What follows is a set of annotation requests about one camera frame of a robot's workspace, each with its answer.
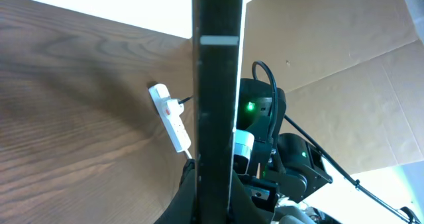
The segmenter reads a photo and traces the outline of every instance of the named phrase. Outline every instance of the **power socket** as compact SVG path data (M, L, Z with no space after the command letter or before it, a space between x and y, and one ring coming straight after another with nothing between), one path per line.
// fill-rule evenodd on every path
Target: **power socket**
M187 151L191 141L180 118L184 111L184 104L179 104L178 99L171 99L168 88L164 84L156 84L150 87L148 91L175 150L186 152L187 156L191 158Z

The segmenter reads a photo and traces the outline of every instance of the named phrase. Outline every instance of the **cardboard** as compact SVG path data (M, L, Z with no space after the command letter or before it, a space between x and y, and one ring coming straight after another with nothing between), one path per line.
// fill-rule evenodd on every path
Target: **cardboard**
M423 159L424 47L404 0L253 0L242 77L254 60L286 92L287 114L348 172Z

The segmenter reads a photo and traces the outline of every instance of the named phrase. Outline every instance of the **green led indicator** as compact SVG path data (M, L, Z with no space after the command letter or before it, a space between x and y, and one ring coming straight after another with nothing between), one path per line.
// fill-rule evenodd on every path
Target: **green led indicator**
M254 110L254 103L249 102L249 103L247 104L247 111L253 111L253 110Z

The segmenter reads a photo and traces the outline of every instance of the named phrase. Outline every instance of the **white power strip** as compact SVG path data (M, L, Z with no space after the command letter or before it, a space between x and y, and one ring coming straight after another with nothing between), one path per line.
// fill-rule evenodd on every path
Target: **white power strip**
M159 116L165 125L172 144L177 152L185 152L191 158L188 148L191 145L183 121L180 118L184 111L184 104L179 104L178 99L171 99L168 88L164 84L156 84L148 89L158 110Z

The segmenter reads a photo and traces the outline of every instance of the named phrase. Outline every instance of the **black cable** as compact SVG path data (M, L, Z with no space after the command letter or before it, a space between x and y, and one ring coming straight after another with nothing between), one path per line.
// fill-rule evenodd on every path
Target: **black cable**
M259 65L262 69L264 69L266 75L268 76L268 79L270 80L271 92L272 92L272 104L271 104L272 112L271 112L271 123L268 128L268 140L272 140L272 134L274 133L274 129L277 123L277 110L278 110L277 84L276 84L276 80L274 79L274 75L272 75L270 68L262 61L255 61L252 64L252 76L254 80L258 79L258 77L256 76L256 65Z
M187 97L187 98L185 98L185 99L182 99L181 101L179 101L178 102L178 104L184 104L186 101L189 101L191 98L193 98L193 96L189 96L189 97Z
M360 185L360 181L359 180L353 180L353 178L350 177L350 175L345 170L343 170L343 168L339 164L337 164L337 162L335 160L333 160L333 158L331 158L331 156L327 152L325 152L325 150L317 143L317 141L315 141L312 137L310 137L302 128L299 127L299 125L297 125L287 115L284 115L284 118L295 129L297 129L297 131L299 131L330 162L330 164L335 167L335 169L339 173L341 173L351 184L353 184L357 190L362 191L368 197L370 197L371 199L373 199L374 201L376 201L377 203L379 203L380 205L382 205L383 207L385 207L387 210L389 210L393 214L397 215L400 219L402 219L402 220L404 220L404 221L406 221L408 223L420 223L418 220L415 220L413 222L410 221L407 217L405 217L404 215L402 215L398 210L392 208L387 203L385 203L384 201L382 201L380 198L376 197L374 194L372 194L367 189L365 189L364 187L362 187Z

